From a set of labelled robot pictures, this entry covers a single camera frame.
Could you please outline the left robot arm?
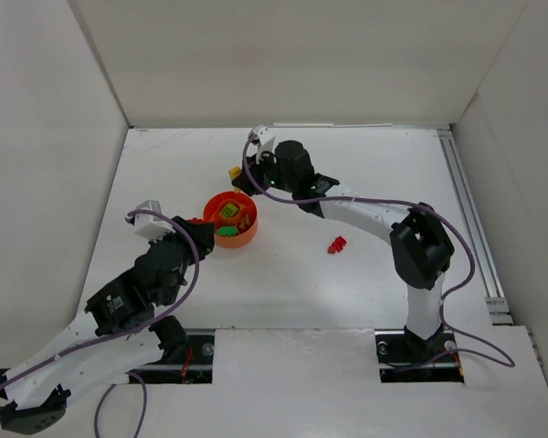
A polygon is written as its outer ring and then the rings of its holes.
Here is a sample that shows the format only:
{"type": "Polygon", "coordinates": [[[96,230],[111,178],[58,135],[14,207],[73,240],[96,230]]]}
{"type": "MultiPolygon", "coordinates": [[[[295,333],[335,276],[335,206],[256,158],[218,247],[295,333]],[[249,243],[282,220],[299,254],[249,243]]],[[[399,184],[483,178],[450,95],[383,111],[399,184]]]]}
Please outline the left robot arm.
{"type": "Polygon", "coordinates": [[[173,312],[190,293],[198,268],[214,249],[215,227],[199,219],[138,210],[127,218],[148,235],[132,267],[90,297],[68,326],[33,357],[0,369],[0,425],[21,435],[59,421],[93,388],[148,363],[174,362],[189,337],[173,312]]]}

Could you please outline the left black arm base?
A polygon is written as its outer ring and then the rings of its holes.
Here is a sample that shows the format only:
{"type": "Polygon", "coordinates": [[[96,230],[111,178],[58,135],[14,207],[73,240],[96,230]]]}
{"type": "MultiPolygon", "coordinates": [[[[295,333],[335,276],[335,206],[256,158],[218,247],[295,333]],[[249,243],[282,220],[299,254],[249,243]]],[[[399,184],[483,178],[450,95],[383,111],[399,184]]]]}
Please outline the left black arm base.
{"type": "Polygon", "coordinates": [[[209,328],[183,328],[175,316],[152,324],[149,330],[160,340],[163,356],[132,369],[147,384],[211,384],[216,331],[209,328]]]}

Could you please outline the red lego pieces cluster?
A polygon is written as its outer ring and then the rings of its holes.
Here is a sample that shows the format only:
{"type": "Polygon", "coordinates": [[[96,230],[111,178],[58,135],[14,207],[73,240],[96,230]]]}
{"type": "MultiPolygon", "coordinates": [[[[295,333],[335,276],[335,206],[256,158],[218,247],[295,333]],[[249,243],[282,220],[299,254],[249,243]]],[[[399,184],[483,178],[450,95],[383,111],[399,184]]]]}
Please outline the red lego pieces cluster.
{"type": "Polygon", "coordinates": [[[342,236],[337,236],[328,246],[327,252],[331,255],[339,254],[346,247],[347,241],[342,236]]]}

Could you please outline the yellow small lego brick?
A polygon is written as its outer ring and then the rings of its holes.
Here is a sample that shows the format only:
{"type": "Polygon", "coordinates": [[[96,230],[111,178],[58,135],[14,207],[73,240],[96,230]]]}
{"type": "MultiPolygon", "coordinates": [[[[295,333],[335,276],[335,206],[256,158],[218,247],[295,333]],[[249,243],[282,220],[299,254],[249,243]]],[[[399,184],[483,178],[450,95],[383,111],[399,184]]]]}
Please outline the yellow small lego brick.
{"type": "Polygon", "coordinates": [[[228,174],[231,180],[235,180],[241,173],[242,173],[242,169],[238,166],[228,171],[228,174]]]}

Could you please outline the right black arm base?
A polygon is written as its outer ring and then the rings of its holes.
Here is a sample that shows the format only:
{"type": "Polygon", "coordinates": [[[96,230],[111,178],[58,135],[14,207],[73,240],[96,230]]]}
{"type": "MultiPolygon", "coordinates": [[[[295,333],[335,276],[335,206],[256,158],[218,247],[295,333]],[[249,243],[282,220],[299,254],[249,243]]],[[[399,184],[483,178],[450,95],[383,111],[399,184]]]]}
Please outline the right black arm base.
{"type": "Polygon", "coordinates": [[[457,343],[450,330],[439,328],[428,340],[407,328],[374,333],[382,383],[437,383],[465,381],[458,354],[445,355],[457,343]]]}

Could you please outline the lime curved lego brick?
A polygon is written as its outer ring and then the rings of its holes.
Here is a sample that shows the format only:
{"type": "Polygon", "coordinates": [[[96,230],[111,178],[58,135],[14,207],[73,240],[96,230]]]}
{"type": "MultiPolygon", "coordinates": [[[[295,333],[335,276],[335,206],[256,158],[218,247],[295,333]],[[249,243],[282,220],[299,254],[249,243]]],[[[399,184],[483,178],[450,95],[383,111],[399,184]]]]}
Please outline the lime curved lego brick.
{"type": "Polygon", "coordinates": [[[219,211],[219,216],[222,218],[233,218],[239,212],[239,207],[235,203],[226,203],[223,208],[219,211]]]}

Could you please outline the brown lego brick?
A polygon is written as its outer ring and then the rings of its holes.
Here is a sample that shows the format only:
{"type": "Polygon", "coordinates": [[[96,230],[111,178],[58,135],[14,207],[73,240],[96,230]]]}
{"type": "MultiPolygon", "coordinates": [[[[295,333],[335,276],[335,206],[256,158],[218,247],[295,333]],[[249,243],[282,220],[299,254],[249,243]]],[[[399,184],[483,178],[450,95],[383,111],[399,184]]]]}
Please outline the brown lego brick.
{"type": "Polygon", "coordinates": [[[251,218],[249,214],[244,214],[237,223],[237,229],[244,233],[251,226],[251,218]]]}

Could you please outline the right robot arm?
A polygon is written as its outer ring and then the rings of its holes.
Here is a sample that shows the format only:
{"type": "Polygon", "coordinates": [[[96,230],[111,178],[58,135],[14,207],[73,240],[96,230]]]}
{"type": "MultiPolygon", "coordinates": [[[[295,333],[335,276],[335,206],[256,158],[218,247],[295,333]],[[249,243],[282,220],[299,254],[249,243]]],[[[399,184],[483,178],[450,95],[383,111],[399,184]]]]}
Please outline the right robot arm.
{"type": "Polygon", "coordinates": [[[246,157],[229,174],[232,185],[248,196],[278,189],[308,214],[351,225],[386,242],[395,271],[406,284],[405,334],[416,343],[428,343],[442,331],[439,301],[454,246],[439,220],[427,212],[429,205],[416,209],[359,202],[357,193],[316,172],[298,141],[283,141],[274,151],[246,157]]]}

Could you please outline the orange round divided container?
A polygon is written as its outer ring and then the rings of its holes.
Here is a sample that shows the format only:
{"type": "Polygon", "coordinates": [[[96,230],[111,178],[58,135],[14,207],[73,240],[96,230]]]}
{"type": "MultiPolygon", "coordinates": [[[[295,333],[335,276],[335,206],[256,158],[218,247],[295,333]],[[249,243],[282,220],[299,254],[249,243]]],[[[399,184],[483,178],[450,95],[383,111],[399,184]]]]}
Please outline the orange round divided container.
{"type": "Polygon", "coordinates": [[[206,203],[203,211],[203,219],[206,222],[214,224],[216,244],[226,249],[236,249],[249,244],[258,231],[257,206],[249,196],[240,192],[229,191],[216,194],[206,203]],[[238,205],[239,212],[235,217],[226,219],[219,216],[219,211],[226,203],[235,203],[238,205]],[[251,226],[244,233],[238,230],[238,235],[232,237],[216,235],[216,229],[221,226],[237,226],[237,223],[244,214],[249,214],[252,222],[251,226]]]}

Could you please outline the green long lego brick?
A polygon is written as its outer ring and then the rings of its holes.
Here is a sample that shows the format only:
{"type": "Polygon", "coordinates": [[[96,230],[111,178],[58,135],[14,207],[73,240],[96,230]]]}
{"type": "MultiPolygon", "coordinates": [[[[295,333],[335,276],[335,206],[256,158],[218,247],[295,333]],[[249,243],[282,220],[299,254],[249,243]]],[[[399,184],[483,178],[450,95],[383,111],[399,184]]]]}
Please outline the green long lego brick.
{"type": "Polygon", "coordinates": [[[238,235],[238,229],[234,225],[221,226],[216,229],[216,235],[232,237],[238,235]]]}

